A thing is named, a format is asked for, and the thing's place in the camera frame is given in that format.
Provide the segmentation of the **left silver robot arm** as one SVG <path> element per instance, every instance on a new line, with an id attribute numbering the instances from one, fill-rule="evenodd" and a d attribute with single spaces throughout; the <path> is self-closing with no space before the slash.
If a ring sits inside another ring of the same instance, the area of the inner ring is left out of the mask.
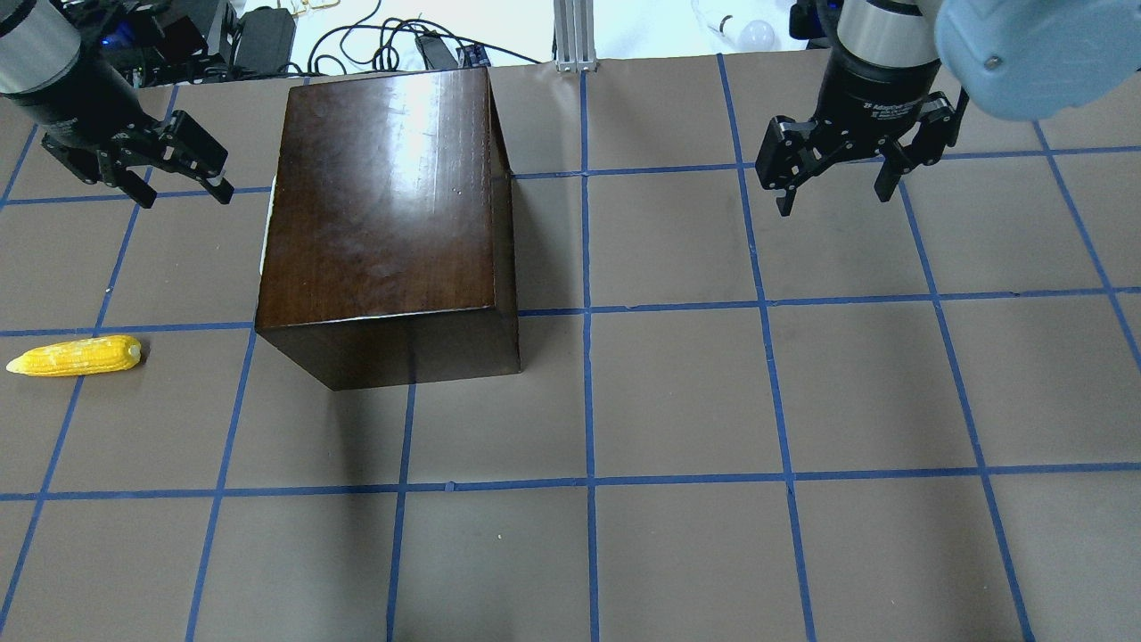
<path id="1" fill-rule="evenodd" d="M 152 166 L 200 184 L 228 204 L 228 153 L 183 109 L 152 117 L 137 90 L 103 57 L 137 1 L 5 1 L 3 98 L 44 130 L 42 146 L 81 182 L 118 188 L 140 208 L 156 190 L 135 173 Z"/>

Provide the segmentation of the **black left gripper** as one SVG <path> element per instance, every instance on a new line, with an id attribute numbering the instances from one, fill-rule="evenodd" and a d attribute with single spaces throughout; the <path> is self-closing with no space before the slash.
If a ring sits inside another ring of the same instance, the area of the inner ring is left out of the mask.
<path id="1" fill-rule="evenodd" d="M 188 112 L 172 111 L 159 120 L 130 109 L 42 109 L 40 125 L 41 145 L 70 174 L 99 179 L 141 209 L 153 208 L 157 193 L 135 174 L 135 166 L 188 177 L 224 206 L 233 198 L 234 187 L 225 178 L 228 151 Z"/>

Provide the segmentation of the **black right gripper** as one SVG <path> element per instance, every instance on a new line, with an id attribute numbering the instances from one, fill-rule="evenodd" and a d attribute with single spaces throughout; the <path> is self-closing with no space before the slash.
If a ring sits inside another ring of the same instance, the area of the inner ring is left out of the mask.
<path id="1" fill-rule="evenodd" d="M 766 190 L 778 190 L 779 216 L 792 214 L 795 195 L 808 179 L 835 162 L 873 159 L 883 162 L 874 182 L 881 202 L 892 198 L 901 178 L 931 166 L 958 143 L 969 94 L 950 105 L 941 91 L 905 101 L 860 98 L 849 94 L 820 97 L 807 121 L 777 115 L 759 147 L 755 171 Z"/>

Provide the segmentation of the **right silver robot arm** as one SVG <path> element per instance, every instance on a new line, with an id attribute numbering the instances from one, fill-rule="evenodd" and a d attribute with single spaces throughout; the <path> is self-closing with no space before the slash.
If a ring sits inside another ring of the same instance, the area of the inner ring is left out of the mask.
<path id="1" fill-rule="evenodd" d="M 811 117 L 772 117 L 755 172 L 793 211 L 807 180 L 881 160 L 891 200 L 905 174 L 958 143 L 970 106 L 1043 120 L 1110 94 L 1138 70 L 1136 1 L 795 1 L 794 39 L 827 44 Z"/>

